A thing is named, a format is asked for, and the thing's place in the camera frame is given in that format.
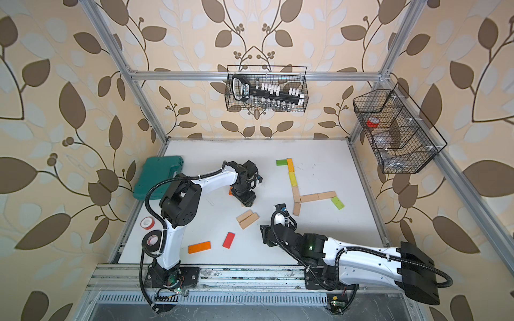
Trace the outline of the wooden block pair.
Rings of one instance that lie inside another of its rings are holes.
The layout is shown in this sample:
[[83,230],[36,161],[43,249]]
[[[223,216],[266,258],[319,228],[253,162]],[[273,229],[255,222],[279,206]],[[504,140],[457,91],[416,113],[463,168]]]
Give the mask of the wooden block pair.
[[253,214],[252,210],[247,210],[245,211],[243,214],[239,215],[236,220],[238,223],[242,223],[245,219],[247,219],[248,217],[250,217],[251,215]]
[[259,215],[257,213],[253,213],[252,215],[248,216],[246,219],[244,219],[240,223],[240,227],[244,230],[247,227],[251,226],[253,223],[259,220]]

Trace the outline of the red block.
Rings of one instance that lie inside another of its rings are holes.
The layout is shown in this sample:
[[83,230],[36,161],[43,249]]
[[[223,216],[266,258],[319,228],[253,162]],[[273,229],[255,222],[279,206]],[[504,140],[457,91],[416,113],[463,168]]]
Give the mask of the red block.
[[236,235],[234,233],[228,232],[226,235],[226,238],[222,244],[222,247],[224,247],[226,249],[230,249],[232,247],[232,243],[234,241],[235,236]]

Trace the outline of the orange-yellow block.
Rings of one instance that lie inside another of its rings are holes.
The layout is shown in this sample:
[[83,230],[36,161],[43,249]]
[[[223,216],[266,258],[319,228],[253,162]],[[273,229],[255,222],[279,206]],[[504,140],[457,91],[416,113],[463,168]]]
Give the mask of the orange-yellow block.
[[287,167],[290,173],[294,173],[293,159],[287,159]]

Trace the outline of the yellow block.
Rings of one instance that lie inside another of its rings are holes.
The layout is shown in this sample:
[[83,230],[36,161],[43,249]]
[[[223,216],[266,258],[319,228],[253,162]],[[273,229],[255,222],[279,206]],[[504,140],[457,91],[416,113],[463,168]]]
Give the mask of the yellow block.
[[289,172],[289,179],[292,187],[296,187],[298,185],[297,178],[294,172]]

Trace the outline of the light green block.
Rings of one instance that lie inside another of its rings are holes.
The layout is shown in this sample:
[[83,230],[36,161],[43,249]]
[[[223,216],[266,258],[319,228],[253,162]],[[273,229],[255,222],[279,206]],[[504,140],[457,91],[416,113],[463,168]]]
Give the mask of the light green block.
[[332,197],[331,202],[334,204],[334,206],[336,206],[338,210],[342,210],[345,207],[343,202],[337,196]]

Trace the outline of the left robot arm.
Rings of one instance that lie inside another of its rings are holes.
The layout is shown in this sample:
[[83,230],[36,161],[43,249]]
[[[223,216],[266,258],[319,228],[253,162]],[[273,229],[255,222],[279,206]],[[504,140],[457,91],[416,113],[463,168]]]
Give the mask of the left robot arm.
[[185,226],[195,218],[203,194],[230,187],[243,206],[251,207],[256,199],[254,189],[262,181],[252,161],[243,165],[225,161],[217,171],[192,177],[180,173],[151,187],[145,208],[162,225],[156,244],[142,242],[143,253],[153,258],[151,269],[165,282],[178,278]]

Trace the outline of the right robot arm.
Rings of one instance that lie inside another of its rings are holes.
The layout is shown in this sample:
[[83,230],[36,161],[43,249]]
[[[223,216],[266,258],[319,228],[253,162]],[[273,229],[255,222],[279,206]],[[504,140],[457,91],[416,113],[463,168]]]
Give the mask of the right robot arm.
[[361,285],[403,291],[416,302],[436,306],[439,290],[452,278],[415,245],[365,247],[320,234],[300,234],[285,204],[278,204],[270,224],[261,225],[263,244],[279,247],[304,269],[309,290],[356,290]]

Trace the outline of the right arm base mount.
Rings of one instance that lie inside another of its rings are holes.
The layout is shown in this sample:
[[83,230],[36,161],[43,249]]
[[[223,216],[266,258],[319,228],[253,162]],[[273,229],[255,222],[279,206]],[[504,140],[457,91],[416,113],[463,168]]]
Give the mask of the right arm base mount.
[[[335,268],[326,266],[323,268],[305,269],[305,287],[308,290],[328,290],[335,283]],[[333,290],[359,290],[358,284],[345,284],[339,281]]]

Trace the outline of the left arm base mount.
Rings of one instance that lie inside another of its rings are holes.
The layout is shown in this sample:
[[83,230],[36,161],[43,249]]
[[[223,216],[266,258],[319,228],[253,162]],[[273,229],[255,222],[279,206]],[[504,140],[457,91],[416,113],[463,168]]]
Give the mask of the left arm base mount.
[[194,287],[199,281],[199,267],[173,267],[169,270],[161,266],[150,266],[143,277],[146,288],[178,289]]

